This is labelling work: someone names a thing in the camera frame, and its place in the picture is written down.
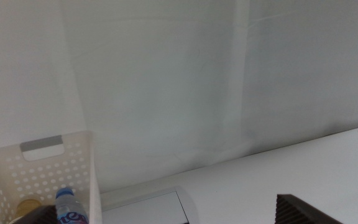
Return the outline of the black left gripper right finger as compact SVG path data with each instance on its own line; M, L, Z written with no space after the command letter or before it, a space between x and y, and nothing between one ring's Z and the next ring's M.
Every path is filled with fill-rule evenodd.
M342 224L292 194L278 194L275 224Z

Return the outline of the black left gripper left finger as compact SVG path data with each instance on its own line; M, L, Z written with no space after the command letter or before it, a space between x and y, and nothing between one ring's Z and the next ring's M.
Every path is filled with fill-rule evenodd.
M16 218L11 224L58 224L57 209L54 205L43 205Z

